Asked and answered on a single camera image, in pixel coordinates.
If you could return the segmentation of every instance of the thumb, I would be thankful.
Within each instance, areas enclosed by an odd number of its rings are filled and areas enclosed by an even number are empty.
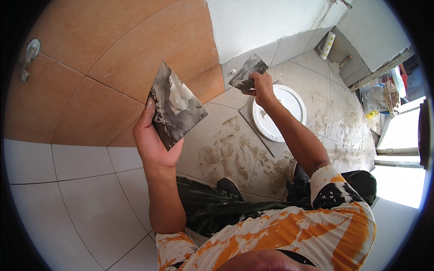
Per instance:
[[[155,114],[155,102],[152,98],[148,99],[148,102],[146,103],[146,107],[141,113],[140,118],[137,121],[137,125],[146,128],[149,127],[152,123],[152,118]]]

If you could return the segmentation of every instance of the white bucket lid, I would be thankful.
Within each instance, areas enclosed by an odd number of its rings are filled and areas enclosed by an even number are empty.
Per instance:
[[[273,91],[280,103],[303,125],[306,125],[306,107],[301,97],[291,88],[284,85],[273,85]],[[277,126],[265,110],[256,101],[252,105],[253,122],[259,132],[275,142],[285,142]]]

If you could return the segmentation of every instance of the black shoe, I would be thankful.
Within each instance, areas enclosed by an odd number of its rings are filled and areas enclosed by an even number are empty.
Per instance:
[[[233,180],[226,177],[220,178],[220,180],[217,181],[217,189],[240,196],[241,198],[243,197]]]

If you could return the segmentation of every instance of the white adhesive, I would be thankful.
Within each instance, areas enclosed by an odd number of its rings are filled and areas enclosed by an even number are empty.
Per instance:
[[[188,89],[188,87],[179,80],[176,74],[172,71],[169,77],[170,82],[170,95],[169,101],[172,103],[170,107],[173,113],[179,114],[182,110],[190,110],[188,106],[188,101],[193,98],[193,93]]]

